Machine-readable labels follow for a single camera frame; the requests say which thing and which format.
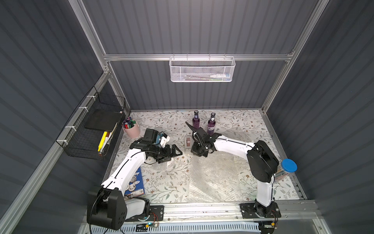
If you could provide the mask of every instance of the glass bottle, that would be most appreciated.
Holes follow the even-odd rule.
[[[214,128],[215,128],[215,113],[211,113],[211,118],[208,120],[208,134],[213,135],[214,133]]]
[[[200,119],[199,119],[199,111],[196,110],[194,112],[194,116],[193,116],[193,119],[192,119],[192,126],[194,128],[200,128]]]

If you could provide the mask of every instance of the vent grille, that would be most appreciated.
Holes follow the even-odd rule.
[[[204,232],[229,232],[243,231],[246,233],[261,233],[258,223],[254,222],[204,222],[204,223],[161,223],[157,228],[148,228],[147,231],[135,231],[136,224],[123,224],[125,234],[134,233],[204,233]],[[92,234],[103,234],[106,228],[92,226]],[[106,233],[121,233],[120,230],[108,230]]]

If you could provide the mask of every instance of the yellow highlighter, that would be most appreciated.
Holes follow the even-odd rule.
[[[104,134],[102,135],[102,138],[101,138],[101,141],[100,141],[100,144],[99,144],[99,149],[97,150],[98,152],[100,152],[101,148],[102,148],[102,145],[104,144],[104,141],[105,141],[105,137],[107,136],[108,132],[104,132]]]

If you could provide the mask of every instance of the box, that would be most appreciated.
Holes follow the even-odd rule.
[[[140,167],[135,172],[134,176],[130,180],[130,183],[126,187],[125,196],[128,198],[134,198],[144,194],[143,177],[141,175]]]

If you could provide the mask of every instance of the pink cup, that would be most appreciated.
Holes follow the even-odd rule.
[[[123,131],[127,133],[130,138],[137,138],[140,135],[140,128],[138,123],[136,123],[132,128],[123,128]]]

